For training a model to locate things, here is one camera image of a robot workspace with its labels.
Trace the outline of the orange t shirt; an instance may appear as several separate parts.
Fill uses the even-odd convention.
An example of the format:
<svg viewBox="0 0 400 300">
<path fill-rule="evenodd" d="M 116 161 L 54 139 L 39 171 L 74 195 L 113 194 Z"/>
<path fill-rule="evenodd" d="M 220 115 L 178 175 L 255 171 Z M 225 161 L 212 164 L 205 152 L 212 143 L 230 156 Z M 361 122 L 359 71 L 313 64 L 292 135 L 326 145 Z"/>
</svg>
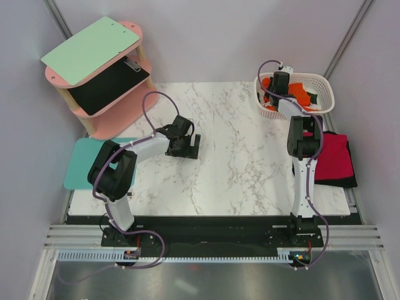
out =
<svg viewBox="0 0 400 300">
<path fill-rule="evenodd" d="M 311 96 L 303 88 L 301 82 L 296 82 L 288 85 L 288 93 L 290 96 L 294 97 L 297 102 L 307 111 L 311 111 Z M 269 95 L 265 92 L 263 96 L 264 104 L 263 106 L 271 111 L 276 111 L 271 105 L 269 100 Z"/>
</svg>

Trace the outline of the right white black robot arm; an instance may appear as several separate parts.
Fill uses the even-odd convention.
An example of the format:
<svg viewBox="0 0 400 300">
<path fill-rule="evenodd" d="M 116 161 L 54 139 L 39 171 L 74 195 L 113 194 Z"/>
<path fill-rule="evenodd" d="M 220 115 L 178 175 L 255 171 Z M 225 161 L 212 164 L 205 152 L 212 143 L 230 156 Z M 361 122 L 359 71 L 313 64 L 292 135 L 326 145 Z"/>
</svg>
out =
<svg viewBox="0 0 400 300">
<path fill-rule="evenodd" d="M 289 121 L 287 152 L 292 157 L 294 168 L 294 202 L 286 238 L 293 246 L 300 246 L 318 233 L 318 214 L 312 200 L 323 134 L 321 118 L 307 112 L 289 93 L 290 77 L 287 67 L 274 72 L 266 94 L 272 107 Z"/>
</svg>

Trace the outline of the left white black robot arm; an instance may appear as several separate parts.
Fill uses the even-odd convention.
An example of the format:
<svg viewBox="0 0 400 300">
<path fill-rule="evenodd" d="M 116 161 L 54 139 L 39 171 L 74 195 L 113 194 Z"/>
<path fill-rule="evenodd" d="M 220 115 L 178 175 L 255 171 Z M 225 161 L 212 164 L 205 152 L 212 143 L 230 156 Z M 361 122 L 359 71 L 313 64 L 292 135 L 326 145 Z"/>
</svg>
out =
<svg viewBox="0 0 400 300">
<path fill-rule="evenodd" d="M 125 145 L 112 140 L 102 144 L 87 175 L 92 195 L 104 203 L 109 219 L 101 246 L 132 246 L 143 234 L 159 237 L 153 231 L 132 227 L 135 217 L 129 207 L 128 191 L 133 185 L 135 169 L 141 162 L 158 155 L 197 159 L 201 136 L 194 130 L 191 120 L 178 115 L 172 124 L 157 128 L 141 139 Z"/>
</svg>

